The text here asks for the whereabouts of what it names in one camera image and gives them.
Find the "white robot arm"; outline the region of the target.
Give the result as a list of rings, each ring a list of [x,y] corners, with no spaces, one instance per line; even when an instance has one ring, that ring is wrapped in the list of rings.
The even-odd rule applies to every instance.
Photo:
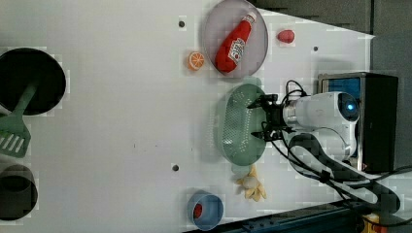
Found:
[[[276,102],[275,94],[260,95],[251,109],[265,112],[262,130],[254,134],[265,142],[281,141],[286,158],[304,177],[324,183],[338,193],[360,200],[382,214],[398,214],[401,196],[379,178],[371,178],[344,161],[355,153],[356,99],[346,92],[325,92]]]

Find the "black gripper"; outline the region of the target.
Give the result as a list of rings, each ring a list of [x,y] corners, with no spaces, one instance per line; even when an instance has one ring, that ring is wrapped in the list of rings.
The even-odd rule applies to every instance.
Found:
[[[282,138],[282,131],[287,127],[283,119],[283,106],[277,104],[278,95],[260,95],[248,109],[259,108],[263,105],[266,113],[266,122],[263,131],[253,132],[252,135],[263,141],[277,141]]]

